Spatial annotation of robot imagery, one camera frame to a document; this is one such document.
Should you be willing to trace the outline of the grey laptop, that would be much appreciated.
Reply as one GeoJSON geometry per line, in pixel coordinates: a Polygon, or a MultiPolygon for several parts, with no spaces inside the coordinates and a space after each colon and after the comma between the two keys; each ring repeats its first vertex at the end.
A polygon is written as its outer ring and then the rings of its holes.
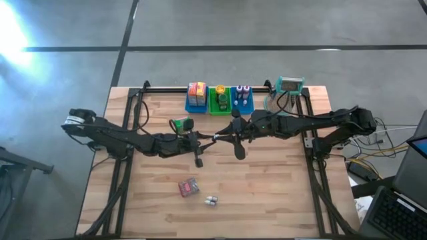
{"type": "Polygon", "coordinates": [[[393,187],[420,205],[427,205],[427,153],[417,150],[415,141],[427,142],[427,110],[422,114],[414,135],[407,140],[409,148],[394,178],[393,187]]]}

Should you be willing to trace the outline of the black power brick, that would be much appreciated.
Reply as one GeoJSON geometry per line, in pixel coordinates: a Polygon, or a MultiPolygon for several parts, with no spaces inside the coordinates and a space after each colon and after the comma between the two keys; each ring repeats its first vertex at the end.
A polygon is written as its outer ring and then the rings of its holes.
{"type": "Polygon", "coordinates": [[[347,170],[349,173],[367,181],[377,181],[380,179],[380,176],[371,168],[357,162],[349,162],[347,164],[347,170]]]}

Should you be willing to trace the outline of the bright green food packet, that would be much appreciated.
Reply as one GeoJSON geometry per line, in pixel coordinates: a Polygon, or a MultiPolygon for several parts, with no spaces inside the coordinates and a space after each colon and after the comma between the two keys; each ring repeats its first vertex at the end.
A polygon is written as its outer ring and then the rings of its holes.
{"type": "Polygon", "coordinates": [[[177,119],[170,119],[169,125],[170,125],[172,131],[177,135],[184,134],[186,132],[186,130],[184,128],[184,123],[188,119],[189,119],[189,117],[181,117],[181,118],[177,118],[177,119]]]}

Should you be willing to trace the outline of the yellow food box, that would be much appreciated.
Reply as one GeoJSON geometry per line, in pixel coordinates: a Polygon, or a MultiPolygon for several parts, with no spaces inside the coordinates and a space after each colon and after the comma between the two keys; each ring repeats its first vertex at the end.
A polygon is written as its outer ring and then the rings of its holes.
{"type": "Polygon", "coordinates": [[[197,106],[206,106],[206,84],[204,82],[197,82],[195,96],[197,106]]]}

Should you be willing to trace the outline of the red patterned box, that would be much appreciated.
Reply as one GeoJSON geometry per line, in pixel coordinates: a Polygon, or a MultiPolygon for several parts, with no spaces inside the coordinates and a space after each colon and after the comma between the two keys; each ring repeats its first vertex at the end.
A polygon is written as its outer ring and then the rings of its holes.
{"type": "Polygon", "coordinates": [[[199,186],[195,177],[191,177],[185,181],[180,181],[177,185],[182,197],[188,197],[199,193],[199,186]]]}

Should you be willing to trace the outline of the black aluminium table frame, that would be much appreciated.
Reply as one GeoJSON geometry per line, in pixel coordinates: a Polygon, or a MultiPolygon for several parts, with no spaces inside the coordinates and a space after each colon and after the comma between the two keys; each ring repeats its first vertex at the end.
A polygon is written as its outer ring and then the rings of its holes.
{"type": "MultiPolygon", "coordinates": [[[[143,105],[143,96],[147,94],[184,94],[185,87],[152,87],[146,81],[142,87],[129,87],[127,89],[127,101],[123,114],[123,126],[129,125],[131,116],[131,106],[135,106],[135,116],[133,126],[137,126],[137,120],[143,105]]],[[[318,227],[320,239],[351,239],[356,236],[356,231],[342,217],[338,209],[332,203],[332,196],[326,175],[326,165],[324,161],[329,153],[320,157],[320,152],[311,144],[319,141],[318,132],[311,130],[313,139],[308,139],[306,131],[301,133],[304,144],[304,157],[306,160],[310,190],[312,192],[314,215],[318,227]]],[[[125,217],[125,207],[129,186],[131,182],[131,172],[134,162],[135,149],[129,147],[125,157],[115,160],[111,176],[111,184],[106,206],[100,212],[99,217],[91,226],[82,233],[76,233],[73,240],[123,240],[121,236],[125,217]]]]}

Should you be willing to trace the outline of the blue plastic basket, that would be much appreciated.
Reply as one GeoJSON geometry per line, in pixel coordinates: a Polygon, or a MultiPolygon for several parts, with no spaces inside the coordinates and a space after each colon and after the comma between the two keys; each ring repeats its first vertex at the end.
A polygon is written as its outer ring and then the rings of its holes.
{"type": "Polygon", "coordinates": [[[238,109],[242,115],[250,115],[254,111],[254,98],[252,88],[250,89],[249,97],[246,99],[248,103],[245,106],[243,106],[243,99],[238,99],[238,105],[234,105],[234,101],[236,100],[236,87],[231,87],[230,93],[232,109],[238,109]]]}
{"type": "Polygon", "coordinates": [[[206,106],[190,106],[186,95],[185,110],[188,113],[206,113],[207,111],[208,87],[206,86],[206,106]]]}

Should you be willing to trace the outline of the green plastic basket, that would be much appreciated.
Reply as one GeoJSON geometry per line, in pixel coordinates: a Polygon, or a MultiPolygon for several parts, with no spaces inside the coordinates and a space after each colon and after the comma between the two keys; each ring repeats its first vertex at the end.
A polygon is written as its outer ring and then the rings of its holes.
{"type": "Polygon", "coordinates": [[[220,111],[218,107],[218,94],[216,93],[216,90],[214,87],[209,88],[209,97],[208,97],[208,103],[209,103],[209,113],[211,115],[229,115],[232,112],[232,104],[230,101],[231,93],[230,88],[226,87],[225,93],[228,96],[228,109],[226,111],[220,111]]]}

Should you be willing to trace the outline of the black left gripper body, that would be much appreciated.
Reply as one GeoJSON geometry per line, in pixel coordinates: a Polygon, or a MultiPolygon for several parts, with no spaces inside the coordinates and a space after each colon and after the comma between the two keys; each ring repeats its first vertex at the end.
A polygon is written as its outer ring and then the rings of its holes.
{"type": "Polygon", "coordinates": [[[184,135],[176,135],[176,146],[174,155],[183,155],[185,153],[193,153],[196,157],[202,154],[202,149],[199,139],[199,133],[189,132],[184,135]]]}

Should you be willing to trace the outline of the black laptop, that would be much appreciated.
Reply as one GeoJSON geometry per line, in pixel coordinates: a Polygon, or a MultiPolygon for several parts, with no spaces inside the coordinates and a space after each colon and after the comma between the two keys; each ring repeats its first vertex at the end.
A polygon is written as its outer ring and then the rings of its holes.
{"type": "Polygon", "coordinates": [[[427,211],[379,187],[359,232],[365,237],[380,239],[427,240],[427,211]]]}

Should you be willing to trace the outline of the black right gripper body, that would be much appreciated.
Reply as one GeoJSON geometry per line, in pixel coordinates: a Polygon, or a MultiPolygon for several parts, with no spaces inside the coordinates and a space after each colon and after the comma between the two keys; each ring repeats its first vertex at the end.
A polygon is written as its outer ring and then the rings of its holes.
{"type": "Polygon", "coordinates": [[[257,118],[259,117],[259,112],[254,111],[251,114],[251,117],[249,120],[244,119],[243,117],[239,117],[240,121],[240,130],[238,131],[238,139],[240,141],[248,140],[249,142],[252,142],[255,139],[255,122],[257,121],[257,118]]]}

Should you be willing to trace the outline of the teal-handled box grater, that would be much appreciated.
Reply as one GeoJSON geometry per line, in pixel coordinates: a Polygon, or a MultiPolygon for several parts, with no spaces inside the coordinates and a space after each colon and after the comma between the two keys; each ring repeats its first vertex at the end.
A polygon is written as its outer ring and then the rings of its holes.
{"type": "Polygon", "coordinates": [[[294,113],[304,81],[303,77],[283,76],[279,76],[274,84],[266,80],[264,86],[268,88],[268,95],[264,98],[264,109],[282,116],[294,113]]]}

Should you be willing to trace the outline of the white paper sheet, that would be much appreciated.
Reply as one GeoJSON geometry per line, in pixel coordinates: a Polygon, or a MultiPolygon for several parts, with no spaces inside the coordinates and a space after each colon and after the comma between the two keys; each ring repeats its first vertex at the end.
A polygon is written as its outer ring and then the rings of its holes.
{"type": "Polygon", "coordinates": [[[372,196],[355,198],[355,206],[359,221],[362,223],[373,200],[372,196]]]}

